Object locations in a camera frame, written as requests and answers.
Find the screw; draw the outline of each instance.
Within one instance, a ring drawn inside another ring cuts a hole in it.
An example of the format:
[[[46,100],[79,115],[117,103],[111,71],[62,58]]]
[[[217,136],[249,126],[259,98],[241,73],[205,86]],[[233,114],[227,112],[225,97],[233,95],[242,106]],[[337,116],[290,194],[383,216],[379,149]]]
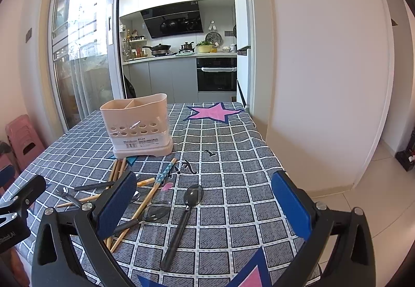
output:
[[[317,207],[317,209],[319,209],[320,211],[324,211],[327,209],[327,205],[324,204],[322,201],[318,201],[317,203],[315,203],[315,207]]]
[[[45,210],[45,214],[48,216],[48,215],[50,215],[50,214],[52,214],[53,213],[53,207],[48,207],[46,210]]]
[[[82,211],[89,211],[90,209],[92,209],[92,203],[82,204]]]
[[[354,208],[354,212],[358,215],[358,216],[362,216],[364,213],[363,213],[363,210],[360,208],[360,207],[355,207]]]

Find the oven door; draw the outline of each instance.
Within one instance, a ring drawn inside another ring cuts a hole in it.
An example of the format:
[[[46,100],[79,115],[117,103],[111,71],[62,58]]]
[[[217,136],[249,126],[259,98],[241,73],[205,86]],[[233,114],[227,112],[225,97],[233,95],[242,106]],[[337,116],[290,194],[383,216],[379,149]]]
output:
[[[198,91],[236,91],[237,68],[198,68]]]

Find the kitchen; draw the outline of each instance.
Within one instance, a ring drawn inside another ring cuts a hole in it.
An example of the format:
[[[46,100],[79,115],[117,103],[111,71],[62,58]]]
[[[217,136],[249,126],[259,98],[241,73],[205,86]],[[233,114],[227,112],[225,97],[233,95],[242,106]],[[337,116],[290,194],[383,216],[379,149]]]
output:
[[[126,97],[245,102],[237,96],[237,14],[235,0],[119,0]]]

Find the gray and white plaid tablecloth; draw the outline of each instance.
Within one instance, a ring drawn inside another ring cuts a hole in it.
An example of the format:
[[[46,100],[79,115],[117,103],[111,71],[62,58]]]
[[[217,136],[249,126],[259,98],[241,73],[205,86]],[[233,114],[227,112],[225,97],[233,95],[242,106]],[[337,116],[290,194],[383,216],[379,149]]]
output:
[[[210,119],[183,121],[191,114],[186,105],[168,108],[173,153],[139,156],[129,169],[147,179],[162,172],[173,157],[179,159],[171,179],[173,188],[153,198],[170,200],[171,212],[161,220],[132,228],[115,251],[115,259],[137,286],[137,275],[141,275],[170,287],[221,287],[262,247],[274,283],[303,243],[291,231],[271,191],[270,177],[282,168],[278,159],[245,112],[229,116],[229,124],[225,124]],[[242,105],[225,103],[225,108],[242,109]],[[34,174],[46,178],[46,192],[29,211],[32,234],[17,246],[30,263],[45,208],[66,202],[55,194],[55,187],[105,181],[113,164],[111,150],[101,113],[96,111],[47,148],[3,196],[9,199]],[[170,272],[160,271],[160,261],[184,209],[183,195],[194,183],[204,187],[202,203],[191,212]],[[139,189],[140,201],[150,189]],[[76,197],[94,193],[78,192]],[[129,205],[122,221],[129,220],[138,204]],[[79,238],[73,237],[73,241],[86,275],[99,284]],[[318,275],[316,270],[310,282]]]

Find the glass panel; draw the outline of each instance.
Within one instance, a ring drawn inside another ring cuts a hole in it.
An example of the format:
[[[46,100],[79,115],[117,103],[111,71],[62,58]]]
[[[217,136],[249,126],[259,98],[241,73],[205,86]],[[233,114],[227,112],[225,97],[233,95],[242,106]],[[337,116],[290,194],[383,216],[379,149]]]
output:
[[[55,0],[53,7],[54,74],[71,128],[113,99],[107,57],[107,0]]]

